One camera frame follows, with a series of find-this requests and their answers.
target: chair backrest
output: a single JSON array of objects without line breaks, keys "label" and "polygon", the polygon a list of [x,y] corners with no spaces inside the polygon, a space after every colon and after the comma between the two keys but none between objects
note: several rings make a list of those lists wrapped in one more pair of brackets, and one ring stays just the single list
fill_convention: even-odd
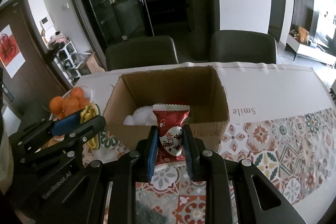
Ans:
[{"label": "chair backrest", "polygon": [[265,33],[217,31],[211,37],[210,61],[276,64],[276,42]]},{"label": "chair backrest", "polygon": [[174,41],[166,35],[128,39],[109,46],[105,56],[108,71],[179,63]]}]

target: red poster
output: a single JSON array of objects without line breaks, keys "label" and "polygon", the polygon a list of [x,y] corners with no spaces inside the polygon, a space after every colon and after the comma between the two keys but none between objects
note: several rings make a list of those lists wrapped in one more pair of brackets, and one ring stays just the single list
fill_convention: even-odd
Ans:
[{"label": "red poster", "polygon": [[0,45],[0,59],[6,68],[20,52],[9,25],[0,32]]}]

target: tablecloth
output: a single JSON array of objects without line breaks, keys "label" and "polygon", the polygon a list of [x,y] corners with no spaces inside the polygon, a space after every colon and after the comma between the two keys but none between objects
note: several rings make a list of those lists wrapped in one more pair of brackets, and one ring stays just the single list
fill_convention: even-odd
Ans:
[{"label": "tablecloth", "polygon": [[[214,66],[226,92],[230,123],[222,136],[219,154],[231,160],[251,159],[292,204],[303,203],[303,198],[332,176],[335,170],[335,106],[311,68],[184,63],[98,73],[82,77],[78,85],[92,87],[95,101],[104,109],[122,73],[196,65]],[[100,150],[85,149],[85,165],[93,159],[116,160],[128,151],[109,132],[103,133],[101,140]],[[232,187],[231,197],[235,211]],[[323,209],[317,212],[319,217],[332,197],[335,195],[329,195]],[[150,216],[156,223],[204,222],[205,183],[191,182],[184,167],[164,169],[155,173],[152,183],[138,183],[137,200],[137,208],[142,208],[138,210],[140,218]],[[308,223],[316,223],[305,217],[311,207],[312,204],[307,203],[298,211]]]}]

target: orange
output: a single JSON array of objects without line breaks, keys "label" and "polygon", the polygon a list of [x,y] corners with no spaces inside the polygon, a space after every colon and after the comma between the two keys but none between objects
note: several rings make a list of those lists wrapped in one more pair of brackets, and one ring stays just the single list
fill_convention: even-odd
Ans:
[{"label": "orange", "polygon": [[84,107],[90,103],[90,99],[82,97],[78,99],[78,102],[79,102],[79,108],[84,109]]},{"label": "orange", "polygon": [[54,97],[49,103],[50,111],[55,115],[60,114],[63,110],[62,103],[63,103],[63,98],[61,96]]},{"label": "orange", "polygon": [[57,119],[61,120],[64,118],[64,112],[61,112],[60,114],[57,115]]},{"label": "orange", "polygon": [[65,117],[75,113],[76,111],[80,110],[79,106],[69,106],[64,113]]},{"label": "orange", "polygon": [[82,90],[81,88],[77,87],[77,88],[73,88],[70,91],[70,96],[77,98],[77,100],[79,100],[79,98],[83,98],[84,97],[84,90]]},{"label": "orange", "polygon": [[67,111],[68,107],[79,107],[79,102],[76,98],[72,96],[68,96],[64,98],[63,103],[62,103],[63,111]]}]

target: red snack packet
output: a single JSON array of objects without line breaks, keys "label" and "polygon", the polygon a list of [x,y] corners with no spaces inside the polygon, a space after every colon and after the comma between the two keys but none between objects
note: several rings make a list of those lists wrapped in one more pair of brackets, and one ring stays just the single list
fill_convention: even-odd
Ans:
[{"label": "red snack packet", "polygon": [[161,165],[162,168],[165,168],[166,165],[178,165],[176,163],[184,161],[182,155],[182,126],[188,117],[189,106],[154,105],[153,112],[157,117],[157,128],[159,130],[155,169],[158,170],[158,165]]}]

